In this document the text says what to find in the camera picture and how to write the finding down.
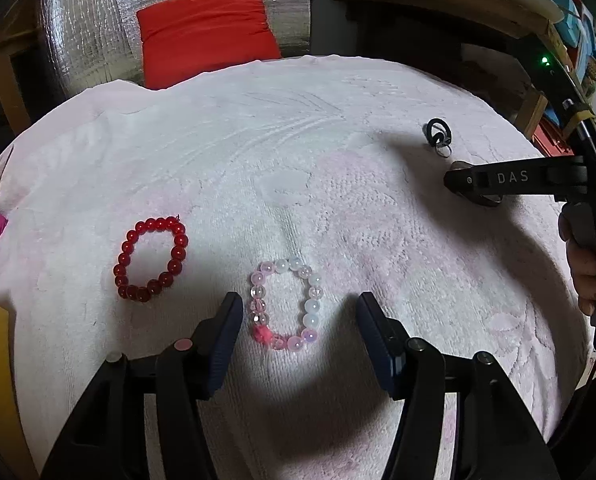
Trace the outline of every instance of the finger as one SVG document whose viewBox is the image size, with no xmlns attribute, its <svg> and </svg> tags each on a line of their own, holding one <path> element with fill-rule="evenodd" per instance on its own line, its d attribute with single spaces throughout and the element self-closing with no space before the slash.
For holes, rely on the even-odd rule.
<svg viewBox="0 0 596 480">
<path fill-rule="evenodd" d="M 596 255 L 579 246 L 573 238 L 567 242 L 567 261 L 572 274 L 596 276 Z"/>
<path fill-rule="evenodd" d="M 578 295 L 586 300 L 596 301 L 596 277 L 574 274 L 574 288 Z"/>
<path fill-rule="evenodd" d="M 578 308 L 585 316 L 591 316 L 596 309 L 596 302 L 578 297 Z"/>
<path fill-rule="evenodd" d="M 571 225 L 562 213 L 558 216 L 558 234 L 563 242 L 571 238 Z"/>
</svg>

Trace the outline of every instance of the pink bead bracelet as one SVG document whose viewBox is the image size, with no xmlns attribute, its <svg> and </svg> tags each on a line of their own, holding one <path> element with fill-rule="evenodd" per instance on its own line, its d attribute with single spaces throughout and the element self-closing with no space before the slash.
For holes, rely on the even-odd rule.
<svg viewBox="0 0 596 480">
<path fill-rule="evenodd" d="M 302 316 L 304 328 L 300 335 L 284 336 L 272 332 L 269 328 L 269 314 L 267 313 L 267 303 L 264 297 L 265 282 L 267 277 L 273 273 L 284 274 L 288 270 L 295 272 L 301 279 L 306 280 L 309 285 L 309 299 L 304 302 L 305 315 Z M 252 336 L 255 341 L 269 345 L 274 350 L 287 349 L 290 352 L 302 350 L 307 343 L 313 343 L 318 339 L 316 329 L 320 324 L 318 311 L 320 310 L 320 299 L 323 297 L 322 278 L 316 272 L 313 272 L 310 266 L 302 264 L 298 256 L 293 256 L 288 260 L 276 260 L 275 262 L 262 262 L 260 270 L 255 270 L 249 277 L 251 281 L 251 303 L 249 311 L 253 323 Z"/>
</svg>

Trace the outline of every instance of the red bead bracelet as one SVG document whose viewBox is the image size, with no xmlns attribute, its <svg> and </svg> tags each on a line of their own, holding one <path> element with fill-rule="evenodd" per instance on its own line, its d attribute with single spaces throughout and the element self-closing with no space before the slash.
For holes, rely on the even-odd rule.
<svg viewBox="0 0 596 480">
<path fill-rule="evenodd" d="M 118 264 L 114 266 L 118 296 L 124 300 L 144 303 L 159 294 L 164 287 L 171 286 L 174 276 L 182 271 L 182 261 L 187 256 L 185 247 L 189 243 L 189 238 L 185 235 L 185 226 L 181 224 L 179 218 L 178 216 L 147 218 L 144 222 L 138 222 L 134 229 L 127 231 L 127 240 L 123 242 L 122 252 L 118 255 Z M 171 250 L 171 260 L 167 263 L 167 270 L 161 272 L 157 280 L 149 280 L 147 286 L 129 285 L 127 266 L 131 263 L 129 255 L 134 252 L 134 244 L 140 235 L 154 231 L 171 231 L 174 235 L 174 247 Z"/>
</svg>

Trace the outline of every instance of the white towel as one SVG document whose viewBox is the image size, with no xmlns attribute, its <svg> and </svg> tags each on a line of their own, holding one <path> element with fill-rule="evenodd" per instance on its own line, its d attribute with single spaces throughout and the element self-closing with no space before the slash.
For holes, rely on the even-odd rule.
<svg viewBox="0 0 596 480">
<path fill-rule="evenodd" d="M 425 145 L 434 117 L 452 128 L 450 160 Z M 67 102 L 14 142 L 0 196 L 0 304 L 16 314 L 18 405 L 36 465 L 110 350 L 161 352 L 227 291 L 246 298 L 262 260 L 293 254 L 324 277 L 319 341 L 273 351 L 243 326 L 223 388 L 201 403 L 220 478 L 380 478 L 402 405 L 379 389 L 355 326 L 365 290 L 443 352 L 492 352 L 548 436 L 589 330 L 559 206 L 533 196 L 482 208 L 443 187 L 451 160 L 530 156 L 480 99 L 381 60 L 253 62 L 166 91 L 111 83 Z M 182 274 L 147 304 L 121 300 L 111 269 L 126 231 L 177 214 L 190 240 Z M 141 238 L 130 279 L 157 276 L 170 249 L 171 234 Z M 272 276 L 265 299 L 274 329 L 298 329 L 298 278 Z M 150 406 L 150 467 L 162 478 Z M 451 462 L 447 407 L 438 478 Z"/>
</svg>

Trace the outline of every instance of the black hair tie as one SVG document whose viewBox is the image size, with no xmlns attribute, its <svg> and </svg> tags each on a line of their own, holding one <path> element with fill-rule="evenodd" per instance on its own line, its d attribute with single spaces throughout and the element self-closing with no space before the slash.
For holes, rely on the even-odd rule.
<svg viewBox="0 0 596 480">
<path fill-rule="evenodd" d="M 433 135 L 431 127 L 434 124 L 439 124 L 443 127 L 443 131 L 437 132 Z M 445 123 L 442 119 L 433 118 L 425 125 L 425 137 L 427 137 L 427 142 L 432 148 L 436 149 L 436 153 L 443 158 L 449 158 L 452 154 L 452 147 L 450 146 L 452 142 L 452 131 L 449 127 L 449 124 Z M 449 154 L 445 155 L 444 153 L 440 152 L 441 148 L 449 149 Z"/>
</svg>

